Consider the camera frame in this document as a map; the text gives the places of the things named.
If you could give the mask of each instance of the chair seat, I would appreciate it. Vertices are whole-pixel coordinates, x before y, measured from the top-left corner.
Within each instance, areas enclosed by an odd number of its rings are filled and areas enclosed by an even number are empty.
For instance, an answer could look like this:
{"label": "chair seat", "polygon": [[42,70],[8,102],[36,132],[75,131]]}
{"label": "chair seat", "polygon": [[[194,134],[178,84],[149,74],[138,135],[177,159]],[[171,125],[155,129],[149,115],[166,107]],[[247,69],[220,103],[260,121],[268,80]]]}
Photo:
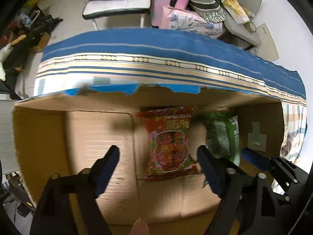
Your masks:
{"label": "chair seat", "polygon": [[124,14],[141,14],[149,11],[151,0],[92,0],[83,9],[83,18],[95,19],[100,17]]}

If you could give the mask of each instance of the black and white bag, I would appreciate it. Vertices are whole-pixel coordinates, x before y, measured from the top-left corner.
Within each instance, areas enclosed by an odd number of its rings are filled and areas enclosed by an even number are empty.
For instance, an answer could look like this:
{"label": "black and white bag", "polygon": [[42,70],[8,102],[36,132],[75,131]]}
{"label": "black and white bag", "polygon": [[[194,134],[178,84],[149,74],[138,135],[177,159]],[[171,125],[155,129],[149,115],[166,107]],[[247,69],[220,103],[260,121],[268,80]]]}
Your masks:
{"label": "black and white bag", "polygon": [[215,0],[190,0],[189,6],[206,21],[219,23],[226,19],[223,8]]}

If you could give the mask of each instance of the cardboard box flap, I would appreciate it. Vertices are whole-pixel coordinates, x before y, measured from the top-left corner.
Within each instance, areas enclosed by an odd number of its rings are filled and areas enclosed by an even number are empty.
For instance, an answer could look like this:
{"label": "cardboard box flap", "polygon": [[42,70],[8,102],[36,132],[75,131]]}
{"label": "cardboard box flap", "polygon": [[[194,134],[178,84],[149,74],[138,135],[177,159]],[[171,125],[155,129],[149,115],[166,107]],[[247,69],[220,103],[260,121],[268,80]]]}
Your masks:
{"label": "cardboard box flap", "polygon": [[108,92],[82,89],[82,92],[75,92],[76,95],[71,96],[67,95],[68,91],[64,91],[25,99],[17,102],[15,106],[43,110],[103,112],[116,109],[127,110],[129,108],[174,107],[181,105],[195,105],[199,109],[213,109],[271,102],[280,103],[278,99],[269,96],[231,90],[200,88],[199,86],[196,86],[196,88],[183,88],[181,92],[177,92],[176,89],[176,92],[173,92],[171,88],[168,88],[170,84],[166,87],[141,85],[139,88],[137,88],[137,84],[129,85],[131,87],[129,92],[124,91],[124,88],[128,85],[123,85],[120,89],[117,86],[105,86],[102,90],[108,89]]}

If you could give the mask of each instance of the wooden stick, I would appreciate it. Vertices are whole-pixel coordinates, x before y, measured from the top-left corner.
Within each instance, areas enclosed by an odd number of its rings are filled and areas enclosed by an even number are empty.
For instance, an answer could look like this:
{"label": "wooden stick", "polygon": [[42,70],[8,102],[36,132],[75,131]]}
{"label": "wooden stick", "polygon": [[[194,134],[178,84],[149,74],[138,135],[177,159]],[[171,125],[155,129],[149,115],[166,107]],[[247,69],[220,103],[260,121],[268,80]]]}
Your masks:
{"label": "wooden stick", "polygon": [[11,42],[11,45],[14,46],[16,44],[18,44],[20,41],[24,40],[26,38],[26,34],[22,34],[21,36],[19,36],[17,39],[15,39],[14,41]]}

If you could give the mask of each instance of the cable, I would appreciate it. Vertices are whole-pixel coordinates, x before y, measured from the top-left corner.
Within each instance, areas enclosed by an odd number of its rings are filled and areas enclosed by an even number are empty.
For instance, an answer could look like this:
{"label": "cable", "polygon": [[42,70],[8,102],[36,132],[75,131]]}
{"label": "cable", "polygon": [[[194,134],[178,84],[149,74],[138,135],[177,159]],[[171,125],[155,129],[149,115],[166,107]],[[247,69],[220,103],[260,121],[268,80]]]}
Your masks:
{"label": "cable", "polygon": [[18,206],[18,200],[16,200],[16,204],[15,204],[15,211],[14,211],[14,218],[13,218],[13,223],[15,225],[15,218],[16,218],[16,209],[17,209],[17,206]]}
{"label": "cable", "polygon": [[290,233],[292,232],[292,230],[295,228],[295,226],[297,225],[297,223],[298,223],[299,220],[301,219],[301,217],[302,217],[304,211],[306,211],[306,208],[307,208],[307,206],[309,205],[309,203],[310,203],[312,197],[313,197],[313,192],[311,193],[311,196],[309,197],[308,201],[306,202],[306,205],[305,205],[304,209],[302,210],[300,216],[298,217],[297,221],[295,222],[295,224],[293,225],[293,227],[291,228],[291,230],[288,232],[287,235],[290,235]]}

